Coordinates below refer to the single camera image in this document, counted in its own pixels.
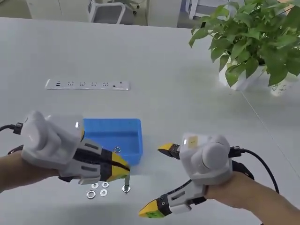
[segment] yellow label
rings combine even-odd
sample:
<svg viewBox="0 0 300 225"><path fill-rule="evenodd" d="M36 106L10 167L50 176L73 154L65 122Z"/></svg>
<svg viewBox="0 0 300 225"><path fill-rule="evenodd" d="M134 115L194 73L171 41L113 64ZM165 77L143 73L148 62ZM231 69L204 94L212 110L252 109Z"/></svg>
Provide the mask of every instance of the yellow label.
<svg viewBox="0 0 300 225"><path fill-rule="evenodd" d="M192 136L188 138L188 148L194 149L198 145L198 136Z"/></svg>

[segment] human hand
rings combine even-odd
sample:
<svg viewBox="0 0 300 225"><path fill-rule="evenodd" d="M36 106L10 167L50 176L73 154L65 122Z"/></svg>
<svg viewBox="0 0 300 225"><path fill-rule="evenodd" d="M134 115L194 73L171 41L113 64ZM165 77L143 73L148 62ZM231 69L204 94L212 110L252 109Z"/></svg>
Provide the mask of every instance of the human hand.
<svg viewBox="0 0 300 225"><path fill-rule="evenodd" d="M205 197L233 208L247 209L259 185L246 175L233 172L231 179L226 183L209 186Z"/></svg>

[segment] white cabinet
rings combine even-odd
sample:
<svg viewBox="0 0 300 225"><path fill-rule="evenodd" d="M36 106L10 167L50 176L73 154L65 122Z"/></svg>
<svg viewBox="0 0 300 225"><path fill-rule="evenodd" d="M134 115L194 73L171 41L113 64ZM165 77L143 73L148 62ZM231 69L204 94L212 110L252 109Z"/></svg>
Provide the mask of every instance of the white cabinet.
<svg viewBox="0 0 300 225"><path fill-rule="evenodd" d="M89 0L27 0L31 17L43 20L87 22Z"/></svg>
<svg viewBox="0 0 300 225"><path fill-rule="evenodd" d="M177 27L181 0L149 0L148 26Z"/></svg>
<svg viewBox="0 0 300 225"><path fill-rule="evenodd" d="M88 21L87 6L90 0L59 0L63 20Z"/></svg>
<svg viewBox="0 0 300 225"><path fill-rule="evenodd" d="M27 0L27 5L33 19L63 19L58 0Z"/></svg>

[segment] potted plant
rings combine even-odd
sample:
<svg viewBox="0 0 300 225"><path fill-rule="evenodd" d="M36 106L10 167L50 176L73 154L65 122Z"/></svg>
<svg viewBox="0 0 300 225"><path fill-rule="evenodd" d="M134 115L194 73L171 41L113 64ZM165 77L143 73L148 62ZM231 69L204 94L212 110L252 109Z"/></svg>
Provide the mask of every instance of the potted plant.
<svg viewBox="0 0 300 225"><path fill-rule="evenodd" d="M220 58L219 79L244 90L265 72L269 86L300 73L300 0L244 0L229 2L203 16L205 27L192 29L189 42L211 36L211 59ZM286 14L285 8L294 5Z"/></svg>

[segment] white plastic housing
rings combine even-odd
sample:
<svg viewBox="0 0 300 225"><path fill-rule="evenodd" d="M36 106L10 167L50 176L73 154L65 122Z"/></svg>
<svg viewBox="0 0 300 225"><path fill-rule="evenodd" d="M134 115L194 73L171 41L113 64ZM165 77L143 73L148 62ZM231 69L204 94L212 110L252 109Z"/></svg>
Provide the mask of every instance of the white plastic housing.
<svg viewBox="0 0 300 225"><path fill-rule="evenodd" d="M230 145L221 135L184 134L180 146L180 160L196 185L216 185L232 174L228 158Z"/></svg>
<svg viewBox="0 0 300 225"><path fill-rule="evenodd" d="M48 116L33 111L23 124L22 158L43 168L63 170L82 138L82 116Z"/></svg>

